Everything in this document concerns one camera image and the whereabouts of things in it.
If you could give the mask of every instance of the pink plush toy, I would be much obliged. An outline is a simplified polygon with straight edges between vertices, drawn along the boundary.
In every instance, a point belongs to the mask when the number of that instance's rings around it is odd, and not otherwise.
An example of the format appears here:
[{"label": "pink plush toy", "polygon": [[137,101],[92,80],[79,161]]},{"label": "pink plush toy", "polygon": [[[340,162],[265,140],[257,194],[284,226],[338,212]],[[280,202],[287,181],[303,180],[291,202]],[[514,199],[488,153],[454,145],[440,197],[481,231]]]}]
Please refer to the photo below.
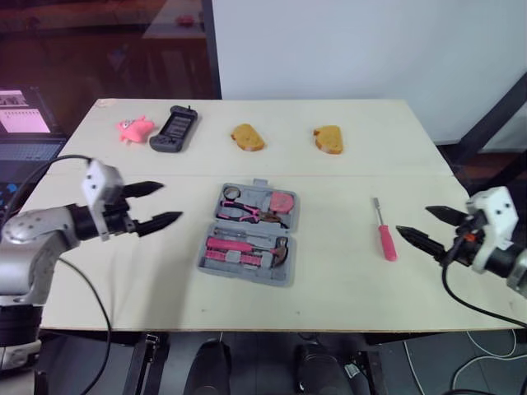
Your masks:
[{"label": "pink plush toy", "polygon": [[121,131],[119,140],[131,142],[145,142],[148,135],[156,125],[152,121],[147,121],[144,116],[138,119],[127,119],[119,122],[117,129]]}]

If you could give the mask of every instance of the pink tape measure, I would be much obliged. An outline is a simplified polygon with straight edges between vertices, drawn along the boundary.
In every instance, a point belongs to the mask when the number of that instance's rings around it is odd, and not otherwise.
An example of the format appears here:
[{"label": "pink tape measure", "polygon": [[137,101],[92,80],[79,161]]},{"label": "pink tape measure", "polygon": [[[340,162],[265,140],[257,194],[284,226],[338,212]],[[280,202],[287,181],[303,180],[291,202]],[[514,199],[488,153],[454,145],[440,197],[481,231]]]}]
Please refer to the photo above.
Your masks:
[{"label": "pink tape measure", "polygon": [[295,200],[289,193],[273,192],[271,194],[271,204],[269,205],[269,210],[271,211],[287,214],[294,205]]}]

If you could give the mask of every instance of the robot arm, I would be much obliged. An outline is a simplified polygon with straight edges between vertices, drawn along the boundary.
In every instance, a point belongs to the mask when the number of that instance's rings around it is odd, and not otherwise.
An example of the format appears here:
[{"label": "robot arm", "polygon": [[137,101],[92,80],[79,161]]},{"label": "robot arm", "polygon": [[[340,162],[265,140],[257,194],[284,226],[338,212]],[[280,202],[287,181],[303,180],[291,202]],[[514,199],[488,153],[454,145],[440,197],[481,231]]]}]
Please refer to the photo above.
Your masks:
[{"label": "robot arm", "polygon": [[141,237],[177,220],[181,212],[166,212],[143,223],[128,216],[126,198],[162,186],[151,181],[125,186],[117,169],[92,160],[82,185],[87,206],[27,211],[5,224],[0,242],[0,372],[34,364],[42,306],[62,253],[82,240],[133,232]]},{"label": "robot arm", "polygon": [[[527,250],[511,242],[518,216],[505,187],[491,188],[473,195],[466,203],[468,214],[446,206],[427,210],[440,221],[456,226],[459,248],[451,259],[470,266],[477,273],[486,270],[506,279],[506,284],[527,298]],[[420,230],[397,226],[413,246],[429,253],[441,264],[447,258],[442,244]]]}]

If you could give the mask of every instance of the toy walkie-talkie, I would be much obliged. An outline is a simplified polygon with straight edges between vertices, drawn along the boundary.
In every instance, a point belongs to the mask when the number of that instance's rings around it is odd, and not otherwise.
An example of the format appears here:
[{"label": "toy walkie-talkie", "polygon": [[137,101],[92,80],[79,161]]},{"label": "toy walkie-talkie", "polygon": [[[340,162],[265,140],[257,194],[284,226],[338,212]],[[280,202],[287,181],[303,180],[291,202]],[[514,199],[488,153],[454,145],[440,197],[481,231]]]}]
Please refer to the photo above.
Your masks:
[{"label": "toy walkie-talkie", "polygon": [[170,117],[163,129],[150,138],[150,146],[159,152],[179,152],[183,148],[184,140],[198,118],[193,109],[175,105],[170,108]]}]

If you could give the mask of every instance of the toast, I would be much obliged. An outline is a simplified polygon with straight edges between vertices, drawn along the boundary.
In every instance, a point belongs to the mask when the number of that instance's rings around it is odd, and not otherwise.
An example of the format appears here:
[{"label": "toast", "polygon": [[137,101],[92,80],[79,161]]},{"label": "toast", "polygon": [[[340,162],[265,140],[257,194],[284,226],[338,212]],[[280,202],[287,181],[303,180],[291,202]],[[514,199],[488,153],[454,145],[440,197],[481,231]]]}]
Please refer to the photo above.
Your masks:
[{"label": "toast", "polygon": [[236,126],[231,137],[238,147],[244,151],[259,151],[265,147],[264,140],[248,123]]},{"label": "toast", "polygon": [[340,128],[335,125],[322,126],[313,131],[315,144],[319,150],[338,155],[343,151],[343,137]]}]

